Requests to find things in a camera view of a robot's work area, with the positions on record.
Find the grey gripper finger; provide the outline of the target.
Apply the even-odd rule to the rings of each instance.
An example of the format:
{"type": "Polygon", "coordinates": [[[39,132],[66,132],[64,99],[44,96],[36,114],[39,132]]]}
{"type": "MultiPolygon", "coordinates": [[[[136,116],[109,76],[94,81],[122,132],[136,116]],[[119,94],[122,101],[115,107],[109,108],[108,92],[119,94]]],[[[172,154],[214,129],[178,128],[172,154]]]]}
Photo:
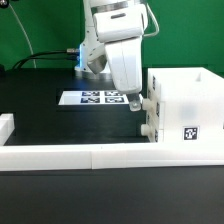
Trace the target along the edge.
{"type": "Polygon", "coordinates": [[[128,94],[127,99],[129,102],[129,108],[132,112],[140,111],[142,106],[142,95],[141,94],[128,94]]]}

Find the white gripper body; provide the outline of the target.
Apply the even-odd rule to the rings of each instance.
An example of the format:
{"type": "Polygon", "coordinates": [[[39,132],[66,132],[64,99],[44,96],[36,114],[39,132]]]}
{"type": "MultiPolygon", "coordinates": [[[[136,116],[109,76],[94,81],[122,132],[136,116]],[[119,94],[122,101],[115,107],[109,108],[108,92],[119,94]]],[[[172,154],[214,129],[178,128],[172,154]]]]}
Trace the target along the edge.
{"type": "Polygon", "coordinates": [[[124,94],[142,89],[141,41],[147,27],[145,7],[128,7],[93,16],[98,41],[104,44],[115,88],[124,94]]]}

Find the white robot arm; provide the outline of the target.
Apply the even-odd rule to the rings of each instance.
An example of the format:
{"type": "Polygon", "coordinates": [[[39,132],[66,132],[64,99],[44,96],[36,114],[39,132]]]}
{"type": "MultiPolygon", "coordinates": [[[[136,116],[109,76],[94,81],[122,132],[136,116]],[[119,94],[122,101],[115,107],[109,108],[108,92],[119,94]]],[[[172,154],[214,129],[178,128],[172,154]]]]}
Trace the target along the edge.
{"type": "Polygon", "coordinates": [[[141,109],[141,42],[148,26],[143,0],[83,0],[85,38],[75,67],[81,76],[111,77],[127,96],[131,111],[141,109]]]}

